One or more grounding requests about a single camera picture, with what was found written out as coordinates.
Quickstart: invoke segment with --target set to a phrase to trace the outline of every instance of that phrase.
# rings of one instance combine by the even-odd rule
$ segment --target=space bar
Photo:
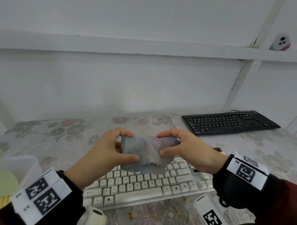
[[[218,128],[211,128],[211,131],[214,132],[224,132],[224,131],[234,131],[235,129],[232,126],[228,127],[218,127]]]
[[[154,198],[162,196],[162,189],[159,188],[150,188],[139,191],[131,191],[121,194],[116,194],[114,199],[114,204],[124,203],[124,202],[132,202],[136,200],[142,200],[147,198]]]

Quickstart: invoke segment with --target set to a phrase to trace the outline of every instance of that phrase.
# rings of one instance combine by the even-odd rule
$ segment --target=finger
[[[138,155],[134,154],[117,154],[118,156],[118,165],[129,165],[137,163],[140,158]]]
[[[161,133],[158,133],[157,137],[158,138],[161,138],[161,137],[178,137],[181,140],[183,135],[185,135],[186,132],[187,131],[184,131],[184,130],[170,129],[170,130],[166,130],[166,131],[163,131]]]
[[[111,131],[109,131],[109,136],[114,140],[116,141],[116,139],[119,137],[119,136],[128,136],[128,137],[133,137],[134,134],[132,133],[132,131],[129,131],[129,130],[126,130],[126,129],[123,129],[123,128],[116,128],[116,129],[113,129]]]
[[[121,149],[121,143],[118,142],[118,141],[115,141],[115,142],[114,142],[114,148],[115,148],[115,149]]]
[[[164,148],[159,151],[162,157],[182,156],[182,151],[179,145],[169,148]]]

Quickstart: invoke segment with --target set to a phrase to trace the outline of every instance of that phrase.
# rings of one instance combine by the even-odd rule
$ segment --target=black keyboard
[[[234,134],[280,128],[256,111],[181,116],[196,136]]]

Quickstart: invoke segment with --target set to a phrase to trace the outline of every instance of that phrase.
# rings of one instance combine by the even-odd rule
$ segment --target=hand
[[[134,134],[122,128],[106,131],[76,164],[65,171],[65,176],[83,189],[115,166],[137,163],[138,155],[121,153],[121,143],[116,141],[119,136],[133,137]]]
[[[160,156],[180,156],[204,173],[216,174],[228,159],[189,131],[171,129],[157,134],[157,137],[178,137],[181,140],[177,146],[160,150]]]

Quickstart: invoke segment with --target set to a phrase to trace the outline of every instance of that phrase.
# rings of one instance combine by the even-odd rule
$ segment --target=white keyboard
[[[165,174],[141,174],[113,168],[86,187],[83,205],[103,210],[214,191],[212,175],[193,173],[181,157],[166,166]]]

